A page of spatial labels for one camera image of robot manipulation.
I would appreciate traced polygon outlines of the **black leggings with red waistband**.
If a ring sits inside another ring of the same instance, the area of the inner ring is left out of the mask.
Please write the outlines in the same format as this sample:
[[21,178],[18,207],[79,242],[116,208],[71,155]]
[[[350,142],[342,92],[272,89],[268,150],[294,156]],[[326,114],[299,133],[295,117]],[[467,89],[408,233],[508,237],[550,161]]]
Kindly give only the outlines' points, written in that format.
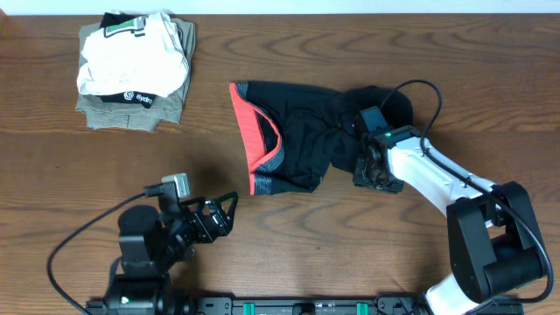
[[229,93],[252,195],[312,193],[329,167],[353,172],[361,150],[353,122],[364,109],[381,107],[395,128],[413,122],[410,99],[377,86],[340,92],[248,80],[231,83]]

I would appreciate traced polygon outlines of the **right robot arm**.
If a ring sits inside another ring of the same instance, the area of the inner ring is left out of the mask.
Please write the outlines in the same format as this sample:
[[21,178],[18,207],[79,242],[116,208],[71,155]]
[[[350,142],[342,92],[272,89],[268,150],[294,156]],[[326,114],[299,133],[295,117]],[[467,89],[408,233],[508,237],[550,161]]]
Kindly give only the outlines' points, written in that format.
[[411,126],[359,127],[357,134],[357,186],[399,193],[410,185],[446,218],[451,274],[425,292],[430,313],[472,314],[551,293],[552,263],[520,184],[497,185],[467,171]]

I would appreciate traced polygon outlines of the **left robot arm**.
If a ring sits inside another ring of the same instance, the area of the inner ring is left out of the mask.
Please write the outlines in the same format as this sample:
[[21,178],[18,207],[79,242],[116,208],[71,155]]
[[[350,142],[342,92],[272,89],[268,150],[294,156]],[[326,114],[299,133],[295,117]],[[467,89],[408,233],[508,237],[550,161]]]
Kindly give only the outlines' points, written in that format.
[[98,315],[197,314],[196,300],[172,288],[169,270],[193,256],[193,246],[209,244],[233,230],[239,196],[179,201],[178,212],[133,206],[119,216],[121,257],[111,267],[103,297],[86,303]]

